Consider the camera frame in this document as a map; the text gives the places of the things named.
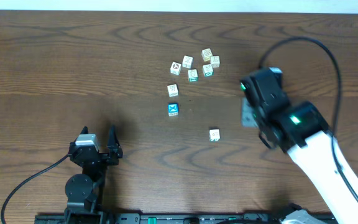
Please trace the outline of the wooden block teal side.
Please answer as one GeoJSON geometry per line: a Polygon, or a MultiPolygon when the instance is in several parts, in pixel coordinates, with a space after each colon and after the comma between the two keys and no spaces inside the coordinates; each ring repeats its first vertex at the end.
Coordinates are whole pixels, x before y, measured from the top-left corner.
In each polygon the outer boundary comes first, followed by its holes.
{"type": "Polygon", "coordinates": [[[220,140],[220,131],[219,129],[210,129],[209,130],[209,140],[210,141],[218,141],[220,140]]]}

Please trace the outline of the wooden block green letter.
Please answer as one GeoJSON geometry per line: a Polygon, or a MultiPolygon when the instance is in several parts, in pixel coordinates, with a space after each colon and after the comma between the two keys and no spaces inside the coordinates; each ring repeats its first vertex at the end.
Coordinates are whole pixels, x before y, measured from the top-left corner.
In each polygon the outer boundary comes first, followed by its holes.
{"type": "Polygon", "coordinates": [[[188,70],[188,81],[189,82],[197,82],[198,81],[197,69],[188,70]]]}

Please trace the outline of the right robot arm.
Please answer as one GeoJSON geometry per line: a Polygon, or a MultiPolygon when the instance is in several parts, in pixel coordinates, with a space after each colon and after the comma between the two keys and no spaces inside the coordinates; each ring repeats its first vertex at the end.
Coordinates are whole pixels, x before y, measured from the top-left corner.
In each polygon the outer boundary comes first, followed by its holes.
{"type": "Polygon", "coordinates": [[[293,105],[279,68],[263,68],[240,80],[269,148],[279,147],[306,174],[338,223],[358,223],[358,177],[341,152],[333,128],[309,101],[293,105]]]}

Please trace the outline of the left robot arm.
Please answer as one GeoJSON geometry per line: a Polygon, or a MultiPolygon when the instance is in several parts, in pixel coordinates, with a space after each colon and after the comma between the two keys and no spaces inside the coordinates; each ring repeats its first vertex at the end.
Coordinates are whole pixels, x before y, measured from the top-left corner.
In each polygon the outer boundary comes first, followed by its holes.
{"type": "Polygon", "coordinates": [[[72,176],[66,183],[67,209],[73,213],[91,214],[100,210],[106,171],[119,164],[123,156],[116,129],[111,126],[107,143],[108,152],[101,152],[98,138],[84,127],[70,143],[68,157],[82,168],[82,173],[72,176]]]}

